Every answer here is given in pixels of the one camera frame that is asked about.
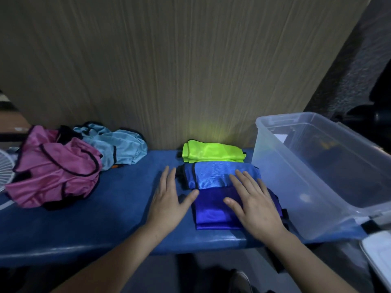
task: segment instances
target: pink fabric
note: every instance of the pink fabric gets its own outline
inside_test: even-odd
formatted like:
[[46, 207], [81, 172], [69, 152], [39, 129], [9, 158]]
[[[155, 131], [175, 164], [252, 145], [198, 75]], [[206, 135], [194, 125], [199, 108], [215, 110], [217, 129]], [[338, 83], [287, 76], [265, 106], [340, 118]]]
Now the pink fabric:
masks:
[[86, 197], [98, 181], [100, 152], [78, 138], [66, 145], [56, 143], [57, 133], [35, 126], [21, 148], [14, 172], [29, 171], [32, 177], [5, 186], [21, 207], [39, 207], [66, 196]]

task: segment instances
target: plastic storage container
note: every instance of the plastic storage container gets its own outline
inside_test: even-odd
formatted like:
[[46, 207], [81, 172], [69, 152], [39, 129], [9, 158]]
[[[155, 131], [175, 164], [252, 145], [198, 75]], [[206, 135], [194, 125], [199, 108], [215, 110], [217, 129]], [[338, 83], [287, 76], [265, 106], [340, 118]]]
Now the plastic storage container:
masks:
[[252, 164], [304, 238], [391, 209], [391, 156], [374, 143], [316, 113], [259, 117], [256, 124]]

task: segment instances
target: neon green fabric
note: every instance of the neon green fabric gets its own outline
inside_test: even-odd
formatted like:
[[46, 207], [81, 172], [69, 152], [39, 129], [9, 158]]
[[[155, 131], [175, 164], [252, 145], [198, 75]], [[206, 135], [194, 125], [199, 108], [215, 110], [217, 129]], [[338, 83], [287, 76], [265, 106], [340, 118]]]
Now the neon green fabric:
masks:
[[236, 146], [190, 140], [183, 145], [182, 157], [184, 162], [189, 163], [198, 161], [243, 162], [246, 155]]

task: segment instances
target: person's left hand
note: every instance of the person's left hand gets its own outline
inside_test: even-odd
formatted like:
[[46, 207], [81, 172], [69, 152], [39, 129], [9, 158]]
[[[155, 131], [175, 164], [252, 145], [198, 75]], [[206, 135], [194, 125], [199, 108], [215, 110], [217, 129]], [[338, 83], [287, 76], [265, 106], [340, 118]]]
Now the person's left hand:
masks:
[[162, 236], [162, 239], [177, 227], [199, 194], [198, 190], [193, 190], [182, 203], [179, 203], [176, 194], [175, 172], [176, 168], [173, 168], [170, 174], [168, 166], [164, 169], [146, 222], [147, 226]]

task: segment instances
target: wooden wall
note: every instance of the wooden wall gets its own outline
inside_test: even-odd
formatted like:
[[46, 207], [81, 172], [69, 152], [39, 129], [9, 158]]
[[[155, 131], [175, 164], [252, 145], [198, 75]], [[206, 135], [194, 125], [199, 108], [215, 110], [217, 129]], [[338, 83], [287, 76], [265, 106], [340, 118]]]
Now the wooden wall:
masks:
[[247, 147], [305, 108], [367, 3], [0, 0], [0, 88], [32, 124]]

